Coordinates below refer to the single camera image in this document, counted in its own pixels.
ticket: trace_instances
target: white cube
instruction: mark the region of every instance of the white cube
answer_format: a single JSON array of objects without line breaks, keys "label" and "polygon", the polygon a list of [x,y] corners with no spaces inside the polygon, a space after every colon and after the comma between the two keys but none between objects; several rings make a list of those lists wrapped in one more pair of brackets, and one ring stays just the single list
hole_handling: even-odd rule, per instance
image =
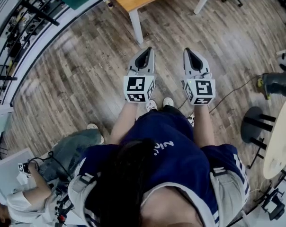
[{"label": "white cube", "polygon": [[215,98],[215,80],[186,79],[184,90],[192,105],[208,105]]},{"label": "white cube", "polygon": [[130,103],[147,103],[155,88],[154,75],[124,76],[124,95]]}]

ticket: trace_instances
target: round table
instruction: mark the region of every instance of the round table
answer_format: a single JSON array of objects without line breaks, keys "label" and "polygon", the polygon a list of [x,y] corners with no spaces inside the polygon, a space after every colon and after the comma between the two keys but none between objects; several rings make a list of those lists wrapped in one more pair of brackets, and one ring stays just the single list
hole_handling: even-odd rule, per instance
[{"label": "round table", "polygon": [[[263,121],[274,122],[274,125]],[[256,138],[262,129],[271,132],[268,145]],[[277,118],[264,115],[259,107],[250,108],[245,114],[241,125],[241,136],[244,142],[251,142],[259,146],[258,152],[250,166],[253,165],[256,157],[264,159],[263,175],[271,179],[281,171],[286,174],[283,168],[286,166],[286,101],[284,102]],[[265,150],[264,157],[259,154],[260,149]]]}]

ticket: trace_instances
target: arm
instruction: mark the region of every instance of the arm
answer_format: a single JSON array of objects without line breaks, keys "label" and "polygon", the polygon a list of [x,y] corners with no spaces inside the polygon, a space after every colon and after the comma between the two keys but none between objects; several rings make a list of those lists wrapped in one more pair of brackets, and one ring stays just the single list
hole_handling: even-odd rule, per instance
[{"label": "arm", "polygon": [[119,117],[111,131],[109,143],[120,144],[121,140],[133,127],[137,115],[138,104],[126,102]]},{"label": "arm", "polygon": [[207,105],[195,106],[195,143],[200,147],[215,145],[213,124]]},{"label": "arm", "polygon": [[24,191],[23,194],[31,205],[35,205],[47,199],[51,195],[52,191],[50,190],[44,178],[36,170],[35,163],[29,163],[28,169],[33,179],[35,180],[37,187],[35,189]]}]

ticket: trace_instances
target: striped sleeve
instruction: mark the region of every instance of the striped sleeve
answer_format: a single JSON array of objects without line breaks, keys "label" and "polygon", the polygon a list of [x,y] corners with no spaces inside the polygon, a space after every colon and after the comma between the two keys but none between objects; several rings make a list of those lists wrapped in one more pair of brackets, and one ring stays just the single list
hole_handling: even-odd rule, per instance
[{"label": "striped sleeve", "polygon": [[205,146],[201,149],[208,158],[210,167],[212,169],[224,167],[224,169],[236,173],[241,178],[246,203],[250,193],[250,186],[246,175],[245,165],[238,157],[236,147],[224,144],[220,146]]}]

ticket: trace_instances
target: wooden floor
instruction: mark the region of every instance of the wooden floor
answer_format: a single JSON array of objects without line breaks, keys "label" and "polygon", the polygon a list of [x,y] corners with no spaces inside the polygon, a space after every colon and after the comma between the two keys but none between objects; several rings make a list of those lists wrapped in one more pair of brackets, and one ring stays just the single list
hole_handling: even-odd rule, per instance
[{"label": "wooden floor", "polygon": [[[158,105],[166,96],[174,99],[176,107],[184,103],[180,78],[186,47],[206,57],[216,79],[217,96],[210,109],[248,82],[211,116],[217,143],[233,144],[249,164],[257,148],[241,140],[245,112],[258,105],[264,113],[277,116],[285,100],[275,95],[266,101],[256,91],[256,80],[249,80],[280,71],[275,53],[286,48],[286,14],[276,0],[242,0],[242,8],[234,0],[209,0],[195,15],[198,1],[158,0],[139,10],[144,35],[141,47],[152,46],[156,53],[158,77],[152,97]],[[128,14],[117,3],[113,10],[100,3],[88,11],[62,32],[27,75],[13,102],[15,112],[2,146],[10,155],[30,147],[39,156],[90,122],[107,138],[124,104],[123,76],[128,62],[139,50]],[[186,102],[181,111],[189,115],[193,107]],[[145,113],[143,105],[139,113]],[[261,160],[248,170],[248,176],[251,190],[261,187]],[[268,184],[264,181],[262,189]],[[258,191],[251,193],[246,211],[258,196]]]}]

